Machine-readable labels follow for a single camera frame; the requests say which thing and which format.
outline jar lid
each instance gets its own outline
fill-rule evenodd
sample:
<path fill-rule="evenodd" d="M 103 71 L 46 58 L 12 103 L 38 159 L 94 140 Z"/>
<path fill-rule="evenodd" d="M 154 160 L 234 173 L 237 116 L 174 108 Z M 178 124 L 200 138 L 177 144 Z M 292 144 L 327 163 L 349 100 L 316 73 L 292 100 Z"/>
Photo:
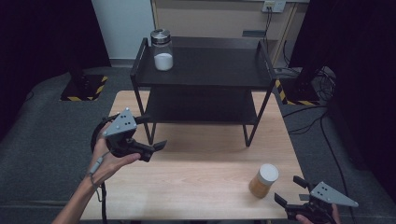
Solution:
<path fill-rule="evenodd" d="M 171 40 L 171 33 L 168 30 L 157 29 L 151 32 L 151 43 L 165 44 Z"/>
<path fill-rule="evenodd" d="M 279 177 L 279 171 L 273 164 L 263 164 L 260 167 L 258 178 L 265 185 L 272 185 Z"/>

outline wall socket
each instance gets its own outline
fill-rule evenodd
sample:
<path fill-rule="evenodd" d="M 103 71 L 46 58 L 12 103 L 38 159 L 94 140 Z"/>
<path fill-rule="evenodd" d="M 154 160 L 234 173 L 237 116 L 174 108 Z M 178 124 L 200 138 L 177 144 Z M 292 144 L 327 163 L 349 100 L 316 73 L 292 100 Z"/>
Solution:
<path fill-rule="evenodd" d="M 285 5 L 286 0 L 264 1 L 264 5 L 262 6 L 262 12 L 270 12 L 270 10 L 268 10 L 268 7 L 271 8 L 272 12 L 283 12 Z"/>

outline two-tier black shelf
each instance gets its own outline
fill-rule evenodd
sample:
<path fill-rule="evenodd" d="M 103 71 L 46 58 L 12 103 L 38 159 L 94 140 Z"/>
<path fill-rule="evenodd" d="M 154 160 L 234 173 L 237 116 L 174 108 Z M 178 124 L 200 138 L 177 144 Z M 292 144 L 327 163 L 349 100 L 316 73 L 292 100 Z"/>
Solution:
<path fill-rule="evenodd" d="M 246 48 L 243 40 L 174 38 L 174 66 L 164 72 L 155 68 L 152 48 L 144 38 L 131 80 L 141 114 L 153 123 L 151 132 L 145 124 L 149 143 L 157 123 L 215 123 L 241 124 L 250 146 L 275 85 L 263 41 L 255 46 Z M 140 87 L 149 87 L 146 108 Z M 259 114 L 252 91 L 266 91 Z M 250 136 L 247 125 L 253 125 Z"/>

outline white lid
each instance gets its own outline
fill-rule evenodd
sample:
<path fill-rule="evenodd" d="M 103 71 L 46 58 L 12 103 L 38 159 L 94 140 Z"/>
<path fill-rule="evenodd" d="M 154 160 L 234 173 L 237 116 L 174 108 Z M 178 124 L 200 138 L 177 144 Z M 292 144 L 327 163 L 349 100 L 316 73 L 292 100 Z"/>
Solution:
<path fill-rule="evenodd" d="M 258 178 L 265 185 L 272 185 L 279 177 L 279 171 L 273 164 L 265 163 L 260 167 Z"/>

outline wooden table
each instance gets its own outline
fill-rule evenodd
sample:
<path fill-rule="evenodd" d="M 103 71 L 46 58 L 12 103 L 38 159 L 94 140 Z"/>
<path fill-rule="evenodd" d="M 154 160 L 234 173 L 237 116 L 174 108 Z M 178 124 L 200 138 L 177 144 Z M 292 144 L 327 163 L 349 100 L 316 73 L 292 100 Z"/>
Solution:
<path fill-rule="evenodd" d="M 140 92 L 146 102 L 148 91 Z M 253 92 L 260 108 L 265 92 Z M 110 115 L 129 107 L 138 117 L 132 91 L 120 91 Z M 246 147 L 240 125 L 158 124 L 154 143 L 167 140 L 150 162 L 137 161 L 106 181 L 108 219 L 213 220 L 287 218 L 274 201 L 278 193 L 289 203 L 301 204 L 307 193 L 292 182 L 303 177 L 274 95 L 270 97 L 256 137 Z M 147 144 L 143 125 L 134 139 Z M 279 179 L 264 199 L 253 196 L 248 183 L 263 163 L 279 170 Z M 94 195 L 82 219 L 101 219 Z"/>

